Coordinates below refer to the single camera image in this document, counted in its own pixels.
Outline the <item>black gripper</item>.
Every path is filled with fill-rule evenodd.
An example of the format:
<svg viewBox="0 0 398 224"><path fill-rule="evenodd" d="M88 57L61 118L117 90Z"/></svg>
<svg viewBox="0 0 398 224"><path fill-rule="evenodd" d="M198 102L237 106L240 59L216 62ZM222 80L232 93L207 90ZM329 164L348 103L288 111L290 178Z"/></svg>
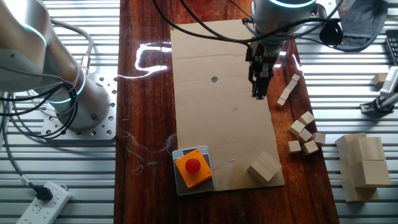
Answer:
<svg viewBox="0 0 398 224"><path fill-rule="evenodd" d="M263 100L267 93L267 79L274 76L272 69L277 60L277 46L264 45L262 42L252 42L249 46L246 61L249 62L252 97L257 99L257 78L259 77L259 99Z"/></svg>

